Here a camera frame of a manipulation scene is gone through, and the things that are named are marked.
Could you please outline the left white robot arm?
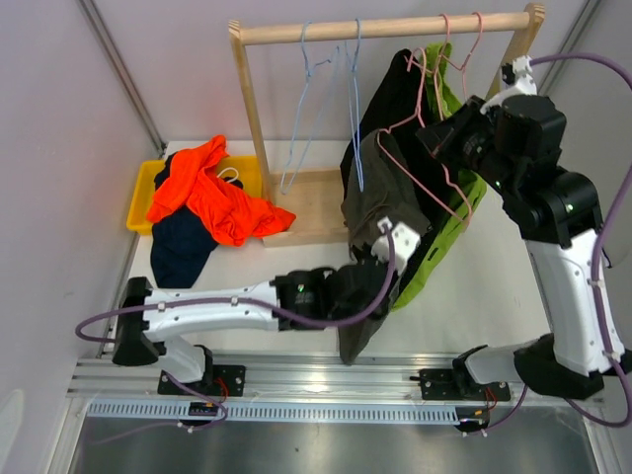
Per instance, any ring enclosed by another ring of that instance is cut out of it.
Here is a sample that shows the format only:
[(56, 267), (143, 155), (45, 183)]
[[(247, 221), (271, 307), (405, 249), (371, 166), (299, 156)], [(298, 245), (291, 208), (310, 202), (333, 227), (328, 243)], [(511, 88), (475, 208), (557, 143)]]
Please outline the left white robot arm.
[(396, 271), (377, 261), (293, 271), (250, 286), (194, 293), (155, 289), (146, 277), (133, 277), (118, 316), (113, 361), (156, 366), (201, 395), (214, 382), (212, 353), (187, 342), (186, 335), (352, 326), (389, 308), (396, 280)]

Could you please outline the light blue hanger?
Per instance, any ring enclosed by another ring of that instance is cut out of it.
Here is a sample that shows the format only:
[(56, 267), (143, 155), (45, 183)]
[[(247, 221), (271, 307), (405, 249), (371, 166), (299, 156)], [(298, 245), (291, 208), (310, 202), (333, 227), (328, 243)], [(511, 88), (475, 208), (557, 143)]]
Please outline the light blue hanger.
[(354, 164), (355, 164), (355, 173), (357, 178), (357, 185), (359, 191), (362, 193), (364, 191), (364, 176), (363, 176), (363, 165), (361, 159), (361, 150), (360, 150), (360, 117), (359, 117), (359, 103), (360, 103), (360, 94), (357, 83), (357, 65), (359, 58), (359, 51), (361, 45), (361, 20), (359, 18), (355, 19), (356, 26), (356, 38), (355, 38), (355, 49), (353, 53), (350, 53), (348, 43), (345, 42), (345, 60), (347, 65), (347, 90), (348, 90), (348, 109), (349, 109), (349, 118), (350, 118), (350, 127), (352, 133), (352, 149), (354, 154)]
[[(305, 160), (307, 158), (308, 152), (311, 148), (312, 142), (315, 138), (316, 132), (319, 130), (323, 114), (325, 113), (327, 107), (330, 103), (330, 97), (333, 94), (333, 86), (334, 82), (338, 76), (338, 61), (340, 56), (340, 48), (335, 46), (331, 54), (325, 58), (322, 58), (318, 61), (312, 61), (308, 54), (307, 50), (307, 32), (309, 27), (313, 24), (312, 21), (307, 21), (302, 25), (301, 28), (301, 36), (300, 36), (300, 49), (303, 58), (304, 65), (304, 85), (301, 91), (301, 95), (299, 97), (296, 111), (294, 114), (294, 122), (292, 126), (292, 134), (290, 137), (289, 149), (287, 154), (287, 159), (283, 166), (281, 172), (281, 178), (279, 183), (280, 193), (283, 196), (287, 196), (299, 174), (305, 164)], [(312, 89), (312, 84), (315, 75), (317, 72), (323, 67), (329, 66), (331, 68), (331, 75), (329, 78), (329, 83), (325, 92), (325, 99), (319, 106), (318, 112), (316, 114), (316, 118), (313, 120), (311, 128), (309, 130), (309, 134), (305, 139), (305, 143), (301, 149), (297, 148), (297, 138), (298, 131), (302, 124), (303, 118), (303, 110), (306, 105), (306, 101), (310, 90)]]

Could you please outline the navy blue shorts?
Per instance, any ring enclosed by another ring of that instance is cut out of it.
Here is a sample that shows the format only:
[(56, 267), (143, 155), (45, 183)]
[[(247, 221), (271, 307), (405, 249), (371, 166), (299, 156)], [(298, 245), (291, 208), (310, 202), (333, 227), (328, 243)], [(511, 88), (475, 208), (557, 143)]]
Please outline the navy blue shorts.
[(185, 204), (152, 225), (150, 266), (160, 288), (194, 286), (218, 243)]

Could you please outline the orange mesh shorts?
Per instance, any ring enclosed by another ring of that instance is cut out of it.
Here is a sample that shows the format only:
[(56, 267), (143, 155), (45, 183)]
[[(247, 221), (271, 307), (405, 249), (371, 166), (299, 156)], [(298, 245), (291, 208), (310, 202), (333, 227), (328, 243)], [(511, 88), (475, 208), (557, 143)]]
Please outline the orange mesh shorts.
[(154, 193), (146, 214), (157, 224), (181, 207), (197, 216), (221, 245), (240, 247), (251, 237), (262, 239), (289, 229), (296, 215), (217, 176), (228, 156), (227, 140), (216, 135), (207, 143), (177, 152), (169, 177)]

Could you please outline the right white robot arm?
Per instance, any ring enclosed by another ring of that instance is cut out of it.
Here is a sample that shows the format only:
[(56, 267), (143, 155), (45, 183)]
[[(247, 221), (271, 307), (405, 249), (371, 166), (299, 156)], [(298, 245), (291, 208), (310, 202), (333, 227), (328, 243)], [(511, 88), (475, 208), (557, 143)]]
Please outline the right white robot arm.
[(605, 376), (631, 370), (613, 321), (598, 321), (593, 246), (603, 219), (593, 182), (559, 166), (566, 117), (547, 97), (516, 95), (497, 106), (470, 98), (416, 136), (441, 164), (469, 170), (503, 201), (524, 241), (550, 327), (523, 344), (480, 346), (456, 358), (452, 390), (473, 398), (493, 382), (586, 400)]

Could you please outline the dark olive shorts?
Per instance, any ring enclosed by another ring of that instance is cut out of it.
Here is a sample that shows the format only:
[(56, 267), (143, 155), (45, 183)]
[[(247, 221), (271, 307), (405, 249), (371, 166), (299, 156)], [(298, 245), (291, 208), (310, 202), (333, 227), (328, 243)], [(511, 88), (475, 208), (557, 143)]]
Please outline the dark olive shorts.
[[(377, 222), (384, 217), (394, 225), (405, 223), (421, 236), (431, 227), (421, 211), (414, 185), (405, 174), (408, 166), (395, 138), (374, 130), (361, 141), (360, 155), (363, 184), (358, 183), (356, 167), (352, 166), (341, 205), (349, 231), (350, 252), (357, 260), (371, 256), (371, 247), (380, 236)], [(415, 272), (414, 265), (408, 264), (405, 272), (391, 283), (390, 294), (382, 307), (359, 323), (338, 330), (343, 363), (355, 362)]]

